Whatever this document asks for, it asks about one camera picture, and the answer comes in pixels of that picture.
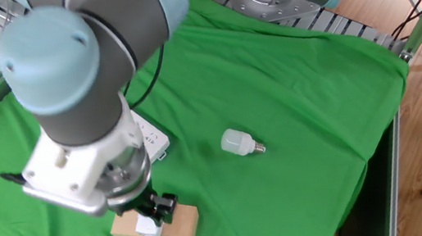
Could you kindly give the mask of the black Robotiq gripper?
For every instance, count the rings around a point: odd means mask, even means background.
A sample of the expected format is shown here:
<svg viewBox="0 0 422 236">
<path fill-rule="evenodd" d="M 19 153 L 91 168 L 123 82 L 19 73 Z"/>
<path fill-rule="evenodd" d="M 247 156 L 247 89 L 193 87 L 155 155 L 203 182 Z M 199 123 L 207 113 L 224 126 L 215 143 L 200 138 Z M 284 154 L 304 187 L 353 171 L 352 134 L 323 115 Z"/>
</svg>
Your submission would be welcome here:
<svg viewBox="0 0 422 236">
<path fill-rule="evenodd" d="M 145 189 L 134 200 L 116 208 L 118 216 L 127 211 L 136 211 L 142 216 L 152 218 L 157 226 L 171 224 L 178 197 L 173 193 L 163 193 L 161 196 L 153 189 L 149 182 Z"/>
</svg>

